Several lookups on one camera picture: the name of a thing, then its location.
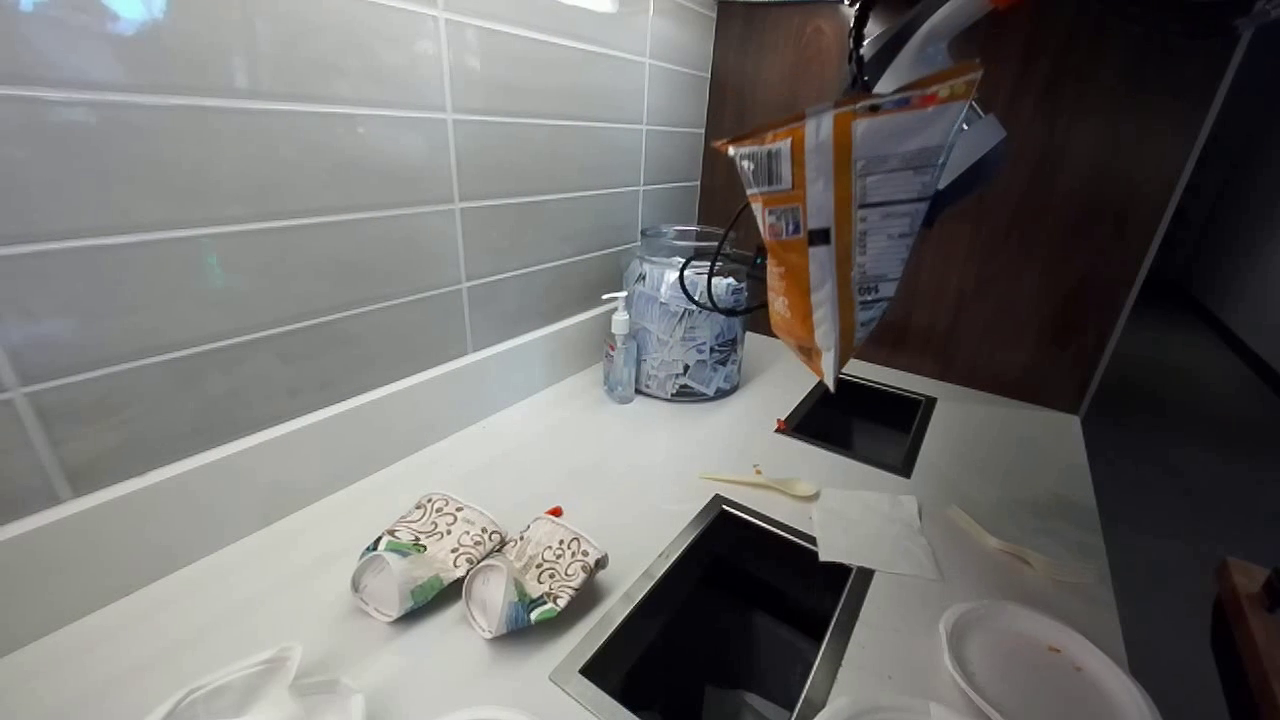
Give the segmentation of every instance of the white countertop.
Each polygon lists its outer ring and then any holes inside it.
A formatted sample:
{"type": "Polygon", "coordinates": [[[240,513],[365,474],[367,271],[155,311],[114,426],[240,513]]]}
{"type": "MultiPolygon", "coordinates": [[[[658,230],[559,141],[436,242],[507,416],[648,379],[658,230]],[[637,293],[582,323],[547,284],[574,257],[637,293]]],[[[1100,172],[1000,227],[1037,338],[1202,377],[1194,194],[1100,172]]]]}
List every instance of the white countertop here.
{"type": "MultiPolygon", "coordinates": [[[[699,471],[804,474],[823,486],[921,492],[945,580],[881,571],[834,694],[926,694],[965,707],[941,672],[937,621],[972,595],[1045,607],[1123,664],[1081,421],[871,365],[856,377],[937,396],[912,478],[777,437],[811,377],[771,338],[750,338],[750,382],[721,405],[607,405],[600,367],[503,408],[80,622],[0,659],[4,720],[131,720],[185,684],[262,647],[302,641],[305,672],[339,672],[371,694],[371,720],[584,714],[547,672],[622,589],[715,492],[699,471]],[[512,531],[564,505],[607,548],[607,571],[564,622],[484,645],[461,600],[375,622],[349,600],[355,550],[418,497],[461,497],[512,531]],[[983,550],[945,506],[1053,555],[1068,580],[1028,575],[983,550]]],[[[790,525],[809,506],[724,492],[790,525]]]]}

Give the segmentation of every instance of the plastic bag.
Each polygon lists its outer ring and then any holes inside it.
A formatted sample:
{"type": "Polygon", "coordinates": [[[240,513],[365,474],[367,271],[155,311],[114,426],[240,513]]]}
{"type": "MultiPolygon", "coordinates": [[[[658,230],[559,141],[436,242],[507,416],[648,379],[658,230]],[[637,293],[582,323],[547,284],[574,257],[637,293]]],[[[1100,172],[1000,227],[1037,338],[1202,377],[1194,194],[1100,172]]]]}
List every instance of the plastic bag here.
{"type": "Polygon", "coordinates": [[[724,141],[769,252],[769,323],[836,387],[926,227],[980,66],[724,141]]]}

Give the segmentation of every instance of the gray tile wall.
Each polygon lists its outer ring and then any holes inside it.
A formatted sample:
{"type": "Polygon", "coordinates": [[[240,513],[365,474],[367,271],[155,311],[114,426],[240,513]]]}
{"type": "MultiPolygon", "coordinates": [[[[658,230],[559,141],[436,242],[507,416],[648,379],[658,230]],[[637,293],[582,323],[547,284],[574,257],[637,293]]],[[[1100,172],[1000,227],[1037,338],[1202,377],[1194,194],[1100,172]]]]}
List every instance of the gray tile wall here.
{"type": "Polygon", "coordinates": [[[696,215],[711,0],[115,6],[0,2],[0,525],[578,317],[696,215]]]}

